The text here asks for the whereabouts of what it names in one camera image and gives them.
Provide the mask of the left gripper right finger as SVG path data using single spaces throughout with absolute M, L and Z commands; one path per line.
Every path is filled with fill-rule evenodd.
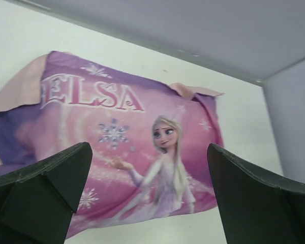
M 216 144 L 207 160 L 227 243 L 305 243 L 305 184 Z

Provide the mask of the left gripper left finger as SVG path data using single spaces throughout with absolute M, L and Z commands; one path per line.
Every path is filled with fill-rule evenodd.
M 92 157 L 77 143 L 0 176 L 0 243 L 64 243 Z

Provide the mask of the pink pillowcase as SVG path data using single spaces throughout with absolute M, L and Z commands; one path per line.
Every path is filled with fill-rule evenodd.
M 88 142 L 91 167 L 67 237 L 213 209 L 207 148 L 223 143 L 218 95 L 53 51 L 0 90 L 0 176 Z

